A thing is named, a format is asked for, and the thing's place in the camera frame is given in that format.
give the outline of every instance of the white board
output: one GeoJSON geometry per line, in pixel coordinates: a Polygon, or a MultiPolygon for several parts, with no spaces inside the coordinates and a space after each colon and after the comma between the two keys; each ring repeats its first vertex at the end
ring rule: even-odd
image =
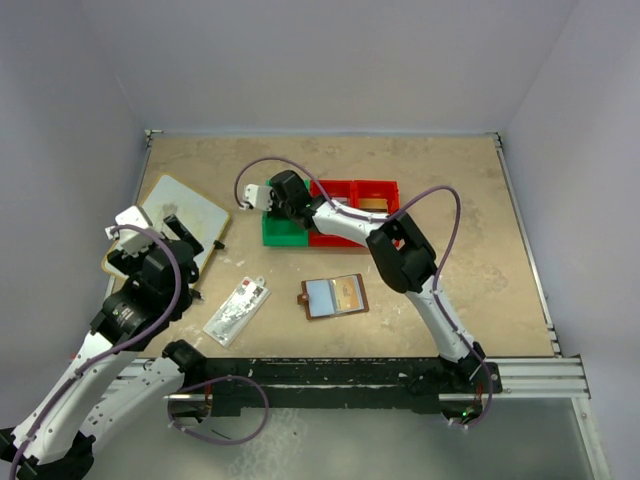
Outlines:
{"type": "MultiPolygon", "coordinates": [[[[202,273],[213,253],[214,242],[220,239],[229,221],[229,213],[167,174],[158,178],[141,206],[153,222],[154,228],[159,229],[168,238],[177,239],[162,220],[171,214],[178,217],[204,248],[204,252],[195,258],[196,265],[202,273]]],[[[109,251],[114,248],[118,248],[118,242],[114,243],[109,251]]],[[[107,263],[106,255],[102,259],[102,269],[110,275],[126,278],[120,270],[107,263]]]]}

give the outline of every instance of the plastic container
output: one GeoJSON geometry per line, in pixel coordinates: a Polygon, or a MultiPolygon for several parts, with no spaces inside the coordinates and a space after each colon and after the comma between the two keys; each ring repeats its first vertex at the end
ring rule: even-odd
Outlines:
{"type": "MultiPolygon", "coordinates": [[[[387,212],[400,208],[398,184],[390,180],[320,180],[327,193],[350,207],[361,208],[361,199],[383,199],[387,212]]],[[[305,180],[311,195],[320,195],[318,187],[305,180]]],[[[357,243],[335,235],[309,232],[294,222],[282,218],[268,218],[262,215],[262,243],[268,247],[361,247],[357,243]]]]}
{"type": "MultiPolygon", "coordinates": [[[[304,184],[309,188],[309,180],[304,184]]],[[[262,244],[265,247],[308,247],[309,231],[288,218],[272,218],[262,213],[262,244]]]]}
{"type": "MultiPolygon", "coordinates": [[[[343,205],[355,207],[357,195],[355,182],[351,180],[320,180],[331,198],[335,198],[343,205]]],[[[311,184],[311,196],[320,195],[320,189],[315,183],[311,184]]],[[[335,235],[323,235],[318,232],[309,232],[310,247],[360,247],[357,243],[335,235]]]]}

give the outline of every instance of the small card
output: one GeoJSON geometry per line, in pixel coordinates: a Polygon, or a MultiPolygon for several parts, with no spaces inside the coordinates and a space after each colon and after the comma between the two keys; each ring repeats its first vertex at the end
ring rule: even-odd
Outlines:
{"type": "Polygon", "coordinates": [[[360,209],[371,213],[387,213],[387,200],[384,198],[361,198],[360,209]]]}
{"type": "Polygon", "coordinates": [[[303,281],[298,303],[309,320],[369,311],[360,274],[303,281]]]}

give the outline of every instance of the black mounting bar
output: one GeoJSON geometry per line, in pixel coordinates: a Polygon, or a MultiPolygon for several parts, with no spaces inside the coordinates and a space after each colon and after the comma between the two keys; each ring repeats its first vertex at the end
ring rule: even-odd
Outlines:
{"type": "MultiPolygon", "coordinates": [[[[502,391],[500,372],[488,362],[495,380],[484,371],[472,380],[461,378],[439,358],[208,358],[203,378],[241,375],[255,380],[272,408],[405,409],[419,414],[440,413],[438,396],[446,393],[475,395],[493,381],[502,391]]],[[[254,388],[240,382],[215,387],[211,415],[237,416],[242,408],[260,408],[254,388]]]]}

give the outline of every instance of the table surface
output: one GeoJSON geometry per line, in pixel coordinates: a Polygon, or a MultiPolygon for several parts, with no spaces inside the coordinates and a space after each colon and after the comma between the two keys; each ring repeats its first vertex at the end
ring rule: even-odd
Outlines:
{"type": "MultiPolygon", "coordinates": [[[[396,180],[400,203],[428,187],[451,185],[462,198],[458,239],[442,285],[466,328],[489,356],[552,356],[534,277],[493,140],[489,137],[160,137],[154,140],[140,199],[169,173],[231,213],[197,288],[205,297],[158,335],[143,356],[183,338],[209,357],[437,356],[426,326],[404,296],[380,279],[366,249],[268,248],[261,215],[239,210],[233,181],[249,161],[279,155],[321,179],[396,180]],[[308,321],[296,303],[300,282],[361,273],[368,313],[308,321]],[[244,276],[263,276],[271,296],[227,349],[202,328],[244,276]]],[[[263,184],[289,168],[264,162],[240,185],[263,184]]],[[[441,253],[453,198],[439,192],[411,216],[441,253]]]]}

